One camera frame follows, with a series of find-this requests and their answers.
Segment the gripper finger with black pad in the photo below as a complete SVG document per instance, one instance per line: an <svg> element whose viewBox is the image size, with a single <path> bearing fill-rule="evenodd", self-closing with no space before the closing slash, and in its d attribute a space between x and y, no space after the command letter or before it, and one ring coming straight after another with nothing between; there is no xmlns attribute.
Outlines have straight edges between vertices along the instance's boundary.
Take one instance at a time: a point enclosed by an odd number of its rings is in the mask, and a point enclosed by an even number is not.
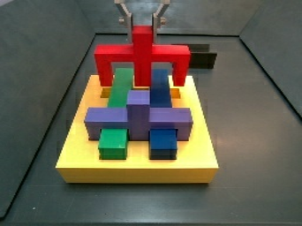
<svg viewBox="0 0 302 226"><path fill-rule="evenodd" d="M119 24L125 27L127 40L132 42L132 13L125 7L125 0L115 0L115 5L120 12Z"/></svg>

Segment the silver gripper finger with screw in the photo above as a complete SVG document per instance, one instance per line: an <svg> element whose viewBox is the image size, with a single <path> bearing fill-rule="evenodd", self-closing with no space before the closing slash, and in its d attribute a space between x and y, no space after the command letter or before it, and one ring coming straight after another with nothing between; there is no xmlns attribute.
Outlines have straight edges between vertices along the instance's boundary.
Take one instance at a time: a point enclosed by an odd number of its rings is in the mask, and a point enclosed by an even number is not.
<svg viewBox="0 0 302 226"><path fill-rule="evenodd" d="M160 0L156 11L152 13L152 34L156 42L157 29L165 24L164 13L169 5L169 0Z"/></svg>

